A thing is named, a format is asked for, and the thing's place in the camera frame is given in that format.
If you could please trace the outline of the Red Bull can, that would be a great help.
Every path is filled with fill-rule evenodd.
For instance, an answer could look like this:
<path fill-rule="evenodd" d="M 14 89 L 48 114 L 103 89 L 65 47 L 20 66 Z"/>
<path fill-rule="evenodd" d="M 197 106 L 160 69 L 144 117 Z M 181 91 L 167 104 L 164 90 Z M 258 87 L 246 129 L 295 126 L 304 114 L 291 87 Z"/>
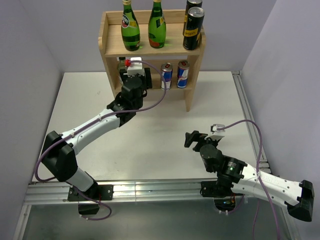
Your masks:
<path fill-rule="evenodd" d="M 181 60 L 177 67 L 177 83 L 176 86 L 183 89 L 187 86 L 190 64 L 187 60 Z"/>
<path fill-rule="evenodd" d="M 165 82 L 161 82 L 161 88 L 169 90 L 171 88 L 172 77 L 173 77 L 173 65 L 169 62 L 161 65 L 161 74 Z"/>

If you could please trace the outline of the clear Chang bottle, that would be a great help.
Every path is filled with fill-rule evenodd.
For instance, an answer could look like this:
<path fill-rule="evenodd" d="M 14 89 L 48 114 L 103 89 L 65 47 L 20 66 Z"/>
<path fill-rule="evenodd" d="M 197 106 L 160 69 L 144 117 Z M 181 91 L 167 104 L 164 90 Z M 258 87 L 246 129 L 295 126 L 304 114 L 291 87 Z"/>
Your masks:
<path fill-rule="evenodd" d="M 121 85 L 124 84 L 124 80 L 128 78 L 127 74 L 127 67 L 125 65 L 126 58 L 125 57 L 119 57 L 118 58 L 118 64 L 117 64 L 117 72 L 118 72 L 118 78 Z"/>

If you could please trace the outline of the green glass bottle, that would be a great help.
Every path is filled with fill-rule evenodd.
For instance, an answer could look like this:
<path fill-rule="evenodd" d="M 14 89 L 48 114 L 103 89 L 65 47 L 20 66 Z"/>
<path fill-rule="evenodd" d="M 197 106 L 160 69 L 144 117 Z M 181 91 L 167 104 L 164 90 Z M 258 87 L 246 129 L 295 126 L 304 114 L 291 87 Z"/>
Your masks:
<path fill-rule="evenodd" d="M 166 21 L 160 0 L 154 0 L 148 22 L 148 40 L 152 48 L 159 49 L 166 41 Z"/>
<path fill-rule="evenodd" d="M 136 51 L 140 47 L 140 28 L 130 0 L 123 0 L 121 36 L 124 47 L 128 51 Z"/>

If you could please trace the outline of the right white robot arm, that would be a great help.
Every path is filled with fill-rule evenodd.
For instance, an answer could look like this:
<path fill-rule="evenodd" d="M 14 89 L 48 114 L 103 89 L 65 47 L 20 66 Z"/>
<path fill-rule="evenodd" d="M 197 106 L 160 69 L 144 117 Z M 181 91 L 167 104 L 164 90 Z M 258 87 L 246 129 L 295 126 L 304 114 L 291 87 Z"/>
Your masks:
<path fill-rule="evenodd" d="M 314 206 L 314 188 L 310 181 L 290 181 L 257 171 L 252 165 L 224 155 L 218 149 L 221 134 L 208 135 L 194 130 L 185 134 L 184 147 L 196 143 L 193 151 L 200 154 L 205 170 L 215 173 L 217 179 L 201 182 L 203 197 L 224 198 L 249 195 L 268 201 L 287 210 L 295 219 L 311 222 Z"/>

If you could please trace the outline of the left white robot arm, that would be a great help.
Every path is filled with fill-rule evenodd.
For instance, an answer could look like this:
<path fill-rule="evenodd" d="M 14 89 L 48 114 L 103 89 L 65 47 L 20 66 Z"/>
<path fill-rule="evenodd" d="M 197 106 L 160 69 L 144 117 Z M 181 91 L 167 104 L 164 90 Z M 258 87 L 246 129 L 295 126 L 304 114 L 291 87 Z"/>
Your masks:
<path fill-rule="evenodd" d="M 135 111 L 142 108 L 147 90 L 152 88 L 148 67 L 137 74 L 131 70 L 121 70 L 120 75 L 123 81 L 121 92 L 101 113 L 64 133 L 52 131 L 44 141 L 41 162 L 59 182 L 67 182 L 78 188 L 79 194 L 86 200 L 98 195 L 98 184 L 80 169 L 76 156 L 105 133 L 130 121 L 136 115 Z"/>

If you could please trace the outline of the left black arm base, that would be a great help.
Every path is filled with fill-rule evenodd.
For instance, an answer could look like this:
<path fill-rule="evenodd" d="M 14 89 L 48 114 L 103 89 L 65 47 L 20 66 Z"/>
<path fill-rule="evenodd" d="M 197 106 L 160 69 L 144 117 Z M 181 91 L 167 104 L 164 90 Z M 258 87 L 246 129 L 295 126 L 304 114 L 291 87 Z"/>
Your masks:
<path fill-rule="evenodd" d="M 84 202 L 88 201 L 87 198 L 95 201 L 111 201 L 113 199 L 114 186 L 112 184 L 97 184 L 94 183 L 91 188 L 85 192 L 78 193 L 74 186 L 70 186 L 67 197 L 68 202 Z M 100 210 L 98 203 L 79 203 L 78 213 L 91 217 L 96 215 Z"/>

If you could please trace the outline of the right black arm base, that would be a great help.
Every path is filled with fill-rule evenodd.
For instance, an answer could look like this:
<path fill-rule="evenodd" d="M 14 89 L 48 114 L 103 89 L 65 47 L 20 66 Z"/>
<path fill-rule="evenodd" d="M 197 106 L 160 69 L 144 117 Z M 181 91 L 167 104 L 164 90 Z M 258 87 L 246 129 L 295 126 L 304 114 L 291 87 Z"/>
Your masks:
<path fill-rule="evenodd" d="M 212 198 L 215 211 L 220 215 L 228 216 L 234 213 L 245 202 L 243 194 L 218 186 L 216 180 L 201 181 L 200 186 L 200 195 L 204 198 Z"/>

